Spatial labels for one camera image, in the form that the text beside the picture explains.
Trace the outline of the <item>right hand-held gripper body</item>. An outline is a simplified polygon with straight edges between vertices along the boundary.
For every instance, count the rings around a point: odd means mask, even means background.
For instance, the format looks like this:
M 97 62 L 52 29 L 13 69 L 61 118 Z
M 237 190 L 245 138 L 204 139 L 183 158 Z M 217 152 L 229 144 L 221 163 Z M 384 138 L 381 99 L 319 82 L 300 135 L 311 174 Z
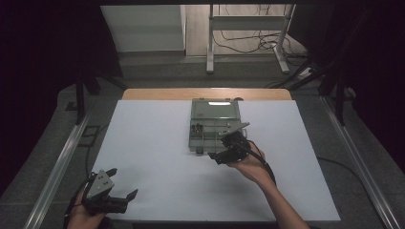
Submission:
M 248 125 L 249 122 L 228 124 L 225 131 L 219 132 L 220 140 L 226 140 L 229 144 L 219 153 L 222 164 L 242 160 L 248 155 L 249 143 L 242 133 L 242 129 Z

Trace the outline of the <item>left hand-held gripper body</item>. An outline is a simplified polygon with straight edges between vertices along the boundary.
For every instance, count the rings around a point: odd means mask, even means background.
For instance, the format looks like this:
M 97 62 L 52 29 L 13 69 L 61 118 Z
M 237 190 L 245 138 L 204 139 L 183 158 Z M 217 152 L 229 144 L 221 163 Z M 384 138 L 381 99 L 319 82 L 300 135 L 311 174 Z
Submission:
M 111 177 L 108 177 L 104 170 L 100 170 L 90 177 L 89 184 L 84 190 L 82 205 L 91 216 L 100 213 L 123 214 L 126 212 L 128 204 L 126 198 L 109 196 L 114 186 Z

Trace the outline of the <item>grey clear compartment storage box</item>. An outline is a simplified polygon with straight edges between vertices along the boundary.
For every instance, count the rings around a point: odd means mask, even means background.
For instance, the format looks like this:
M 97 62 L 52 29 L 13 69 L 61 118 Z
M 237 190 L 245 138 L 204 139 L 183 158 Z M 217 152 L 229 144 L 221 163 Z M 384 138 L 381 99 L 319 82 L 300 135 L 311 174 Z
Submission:
M 203 125 L 203 132 L 190 132 L 191 125 Z M 197 155 L 219 153 L 225 150 L 219 132 L 228 124 L 243 123 L 237 100 L 193 99 L 189 127 L 189 149 Z M 247 137 L 246 127 L 242 133 Z

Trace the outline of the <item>person's right hand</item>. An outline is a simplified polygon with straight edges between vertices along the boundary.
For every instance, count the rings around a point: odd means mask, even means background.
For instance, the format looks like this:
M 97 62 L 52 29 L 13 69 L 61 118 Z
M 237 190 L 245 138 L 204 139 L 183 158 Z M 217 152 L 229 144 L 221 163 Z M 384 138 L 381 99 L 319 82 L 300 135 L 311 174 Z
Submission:
M 244 177 L 255 182 L 261 189 L 275 188 L 276 185 L 261 160 L 266 160 L 266 155 L 257 145 L 249 140 L 250 150 L 254 155 L 248 155 L 241 161 L 227 163 L 230 168 L 235 168 Z

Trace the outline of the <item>person's left hand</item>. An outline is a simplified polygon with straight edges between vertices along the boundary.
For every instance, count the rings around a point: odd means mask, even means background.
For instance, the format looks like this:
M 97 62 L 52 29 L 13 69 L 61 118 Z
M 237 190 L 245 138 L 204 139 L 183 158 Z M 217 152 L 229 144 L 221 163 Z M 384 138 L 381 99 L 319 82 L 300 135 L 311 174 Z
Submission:
M 81 205 L 83 193 L 80 192 L 75 200 L 75 205 L 69 214 L 67 229 L 98 229 L 99 224 L 105 218 L 105 214 L 91 216 Z

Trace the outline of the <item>white table sheet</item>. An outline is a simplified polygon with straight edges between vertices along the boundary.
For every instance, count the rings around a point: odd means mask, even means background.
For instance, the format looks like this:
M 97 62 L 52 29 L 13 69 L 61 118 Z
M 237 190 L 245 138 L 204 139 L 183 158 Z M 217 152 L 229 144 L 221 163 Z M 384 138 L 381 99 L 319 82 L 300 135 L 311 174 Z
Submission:
M 278 189 L 308 221 L 340 219 L 293 100 L 242 101 L 247 136 L 265 152 Z M 138 194 L 123 220 L 272 221 L 262 191 L 188 147 L 188 101 L 120 100 L 94 169 L 117 169 L 114 197 Z

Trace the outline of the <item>floor socket plate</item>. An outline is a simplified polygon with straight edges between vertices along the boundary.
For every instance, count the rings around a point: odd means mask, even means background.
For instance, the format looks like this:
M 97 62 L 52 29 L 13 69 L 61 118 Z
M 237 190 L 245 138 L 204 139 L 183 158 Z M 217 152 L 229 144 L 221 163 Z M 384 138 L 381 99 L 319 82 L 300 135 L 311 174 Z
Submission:
M 79 140 L 79 147 L 93 147 L 100 131 L 99 125 L 87 126 Z

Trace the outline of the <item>wooden table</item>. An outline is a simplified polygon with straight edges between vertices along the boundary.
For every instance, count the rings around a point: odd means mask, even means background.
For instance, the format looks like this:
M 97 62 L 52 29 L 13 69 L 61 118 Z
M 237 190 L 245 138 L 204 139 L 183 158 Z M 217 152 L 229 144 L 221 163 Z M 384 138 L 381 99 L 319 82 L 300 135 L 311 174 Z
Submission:
M 244 101 L 291 100 L 286 89 L 247 88 L 169 88 L 169 89 L 128 89 L 123 100 L 192 100 L 194 98 L 235 99 Z

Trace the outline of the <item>black stand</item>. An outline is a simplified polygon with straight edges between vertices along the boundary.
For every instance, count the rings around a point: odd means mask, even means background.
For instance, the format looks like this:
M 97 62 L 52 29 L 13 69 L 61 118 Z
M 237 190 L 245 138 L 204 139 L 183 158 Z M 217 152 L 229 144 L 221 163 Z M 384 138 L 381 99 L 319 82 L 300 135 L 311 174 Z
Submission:
M 128 89 L 127 85 L 118 81 L 107 73 L 104 73 L 102 70 L 97 69 L 96 67 L 80 67 L 77 71 L 75 82 L 77 113 L 76 124 L 79 124 L 81 121 L 83 121 L 86 115 L 84 89 L 87 89 L 87 91 L 92 95 L 99 95 L 101 92 L 101 87 L 96 80 L 98 77 L 106 80 L 114 86 L 117 86 L 123 91 Z
M 336 88 L 334 115 L 339 123 L 344 126 L 345 123 L 343 118 L 343 107 L 345 101 L 345 85 L 344 77 L 340 72 L 340 62 L 338 60 L 332 60 L 325 67 L 319 68 L 318 70 L 312 72 L 309 76 L 298 80 L 290 86 L 287 86 L 287 89 L 289 91 L 299 89 L 322 75 L 324 75 L 325 78 L 321 82 L 321 85 L 318 87 L 318 93 L 321 96 L 329 95 L 332 89 Z

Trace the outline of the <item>white panel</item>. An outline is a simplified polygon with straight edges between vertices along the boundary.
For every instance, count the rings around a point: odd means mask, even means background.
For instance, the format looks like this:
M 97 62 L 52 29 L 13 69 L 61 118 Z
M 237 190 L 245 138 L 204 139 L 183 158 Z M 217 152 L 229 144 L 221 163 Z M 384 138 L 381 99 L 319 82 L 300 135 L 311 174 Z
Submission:
M 119 52 L 185 50 L 185 5 L 100 8 Z

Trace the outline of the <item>metal floor rail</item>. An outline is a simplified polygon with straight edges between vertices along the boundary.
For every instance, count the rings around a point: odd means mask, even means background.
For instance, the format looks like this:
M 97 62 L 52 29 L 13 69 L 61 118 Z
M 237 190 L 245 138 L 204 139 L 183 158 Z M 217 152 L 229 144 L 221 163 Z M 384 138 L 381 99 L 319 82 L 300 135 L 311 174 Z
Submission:
M 376 213 L 379 215 L 386 229 L 405 229 L 399 224 L 391 204 L 388 202 L 382 189 L 377 185 L 366 162 L 362 158 L 360 151 L 356 147 L 352 137 L 345 125 L 343 125 L 335 116 L 335 109 L 332 102 L 324 96 L 320 96 L 320 101 L 330 117 L 330 121 L 340 137 L 346 152 L 357 172 L 362 184 L 365 187 L 368 197 L 373 203 Z
M 48 176 L 48 179 L 43 186 L 43 189 L 32 208 L 31 213 L 23 227 L 23 229 L 39 229 L 46 214 L 52 204 L 55 193 L 61 183 L 61 180 L 66 173 L 68 165 L 74 155 L 75 149 L 78 145 L 79 139 L 84 132 L 85 127 L 93 114 L 93 110 L 90 109 L 82 119 L 74 125 L 70 132 L 64 147 L 59 154 L 59 157 Z

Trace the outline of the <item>white metal desk frame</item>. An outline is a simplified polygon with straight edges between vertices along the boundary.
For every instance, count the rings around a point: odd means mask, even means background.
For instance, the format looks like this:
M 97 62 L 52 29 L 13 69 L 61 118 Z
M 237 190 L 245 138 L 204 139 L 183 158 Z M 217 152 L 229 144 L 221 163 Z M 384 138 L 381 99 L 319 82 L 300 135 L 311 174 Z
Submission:
M 278 31 L 280 33 L 277 44 L 272 48 L 282 73 L 289 73 L 287 59 L 282 54 L 282 47 L 288 32 L 294 5 L 288 4 L 283 16 L 268 15 L 218 15 L 213 14 L 214 7 L 210 6 L 208 24 L 208 44 L 206 57 L 206 72 L 214 72 L 214 31 Z

